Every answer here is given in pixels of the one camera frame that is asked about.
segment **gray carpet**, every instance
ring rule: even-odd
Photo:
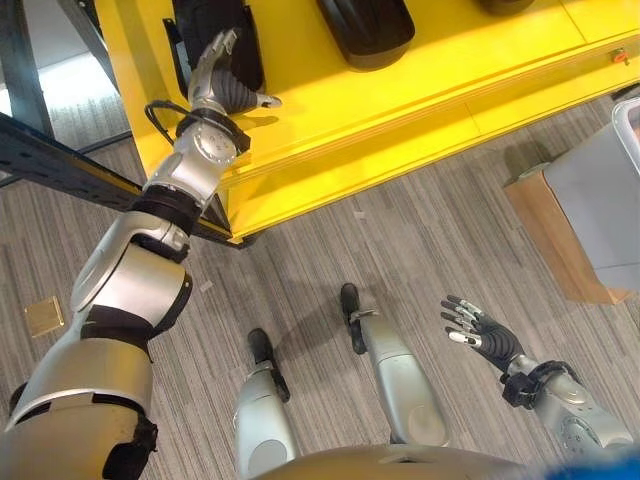
[[[234,401],[250,367],[244,339],[256,326],[277,345],[303,452],[386,442],[372,370],[343,327],[345,280],[414,349],[445,405],[452,446],[535,465],[563,455],[530,412],[501,399],[488,363],[447,340],[438,314],[447,293],[506,322],[531,356],[573,365],[640,438],[638,297],[617,306],[565,301],[502,190],[596,131],[611,107],[602,98],[538,122],[271,228],[244,251],[194,239],[192,300],[151,345],[160,436],[144,477],[234,477]],[[96,159],[142,178],[129,141]],[[114,218],[28,183],[0,191],[0,399],[59,335],[30,339],[23,307],[57,295],[69,320],[73,280]]]

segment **white wall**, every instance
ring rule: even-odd
[[[31,47],[38,68],[48,67],[88,51],[56,0],[23,1]],[[0,74],[0,83],[4,83],[3,74]]]

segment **robotic hand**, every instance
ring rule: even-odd
[[[0,478],[133,480],[155,449],[147,343],[186,305],[192,282],[180,262],[189,235],[224,171],[249,148],[227,114],[280,104],[230,74],[236,38],[221,33],[205,50],[173,153],[80,272],[71,328],[17,395],[0,436]]]
[[[633,437],[613,415],[600,407],[564,362],[539,364],[527,357],[518,338],[475,305],[448,295],[441,312],[449,338],[469,345],[503,375],[503,398],[514,407],[536,412],[562,446],[582,461],[616,458],[633,445]]]
[[[475,305],[454,295],[447,295],[441,305],[460,315],[440,313],[442,318],[462,328],[446,327],[449,338],[456,343],[470,345],[501,372],[506,373],[511,361],[518,355],[524,355],[522,345],[513,332]]]

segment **black cable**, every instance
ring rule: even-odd
[[[144,114],[147,116],[149,121],[153,124],[154,127],[156,127],[156,130],[158,130],[162,134],[167,142],[173,145],[173,139],[171,138],[171,135],[169,135],[169,131],[162,126],[160,120],[158,120],[158,117],[156,116],[155,110],[157,108],[173,110],[174,112],[182,113],[183,115],[187,116],[191,116],[191,113],[188,110],[182,108],[180,105],[177,105],[169,100],[154,100],[144,107]]]

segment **black metal beam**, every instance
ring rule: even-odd
[[[108,147],[109,145],[113,145],[114,143],[127,140],[128,138],[133,138],[133,134],[131,133],[131,130],[118,133],[112,137],[108,137],[98,142],[87,145],[86,147],[79,148],[78,153],[82,153],[83,155],[86,155],[87,153],[95,152],[96,150],[100,150],[101,148]]]
[[[22,0],[0,1],[0,62],[13,117],[53,137]]]
[[[140,185],[2,113],[0,145],[0,170],[98,205],[125,211],[142,192]],[[229,243],[229,230],[204,218],[193,234],[244,246]]]
[[[58,5],[60,5],[91,54],[98,60],[102,70],[109,77],[115,89],[118,90],[116,76],[113,73],[111,60],[109,60],[109,54],[107,53],[107,46],[100,31],[98,31],[85,9],[78,4],[77,0],[58,0]]]
[[[18,180],[20,180],[20,177],[17,175],[6,175],[0,179],[0,188],[16,183]]]

